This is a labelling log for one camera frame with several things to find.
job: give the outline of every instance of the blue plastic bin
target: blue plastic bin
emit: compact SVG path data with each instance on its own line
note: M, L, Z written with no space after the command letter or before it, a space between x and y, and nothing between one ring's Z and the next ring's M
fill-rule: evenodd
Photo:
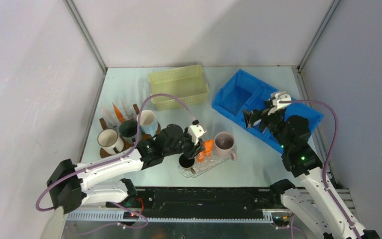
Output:
M245 127L244 115L242 110L251 111L253 109L263 110L266 108L264 101L270 98L270 94L278 91L260 79L239 70L232 78L216 93L212 108L232 120L243 129L261 139L277 152L283 153L281 146L268 130L262 133L255 125L251 129ZM314 132L323 114L302 103L294 103L286 108L285 119L292 115L299 115L309 120L309 129Z

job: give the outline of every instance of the mug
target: mug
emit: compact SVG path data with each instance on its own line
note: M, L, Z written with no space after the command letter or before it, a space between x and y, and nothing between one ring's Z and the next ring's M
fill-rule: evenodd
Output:
M131 119L126 120L119 126L119 134L127 141L129 144L134 144L137 134L137 121Z
M146 110L141 112L140 127L144 133L149 134L152 137L156 134L158 124L156 115L153 111Z
M119 137L118 132L111 128L100 132L97 142L110 155L120 153L124 148L124 142Z
M214 137L214 153L220 157L228 157L233 161L238 159L238 155L233 150L235 146L235 138L229 132L220 132Z
M190 171L192 174L196 174L196 171L192 168L194 166L195 159L187 158L184 155L179 157L179 165L184 171Z

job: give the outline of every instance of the yellow plastic basket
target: yellow plastic basket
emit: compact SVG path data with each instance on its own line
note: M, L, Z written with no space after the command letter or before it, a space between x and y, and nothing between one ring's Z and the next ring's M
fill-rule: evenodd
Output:
M203 79L200 65L185 66L172 70L149 74L152 95L165 93L184 101L187 105L203 103L208 98L208 84ZM169 97L151 99L158 111L182 107L180 103Z

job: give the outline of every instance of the white mug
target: white mug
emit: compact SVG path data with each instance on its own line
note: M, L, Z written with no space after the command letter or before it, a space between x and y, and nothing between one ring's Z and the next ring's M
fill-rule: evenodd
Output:
M229 132L220 132L214 137L214 153L220 157L229 157L233 161L238 155L233 150L236 146L235 138Z
M124 148L124 142L119 137L118 132L111 128L100 132L97 142L110 155L120 153Z
M141 118L140 118L140 128L141 130L149 134L150 136L154 136L157 131L157 121L156 121L156 115L153 111L145 110L141 112Z

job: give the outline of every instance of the red wire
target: red wire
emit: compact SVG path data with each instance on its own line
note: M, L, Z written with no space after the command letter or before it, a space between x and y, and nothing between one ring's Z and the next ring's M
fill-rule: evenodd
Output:
M140 211L140 213L142 213L144 211L144 202L143 202L143 199L137 198L137 201L141 202L141 211Z

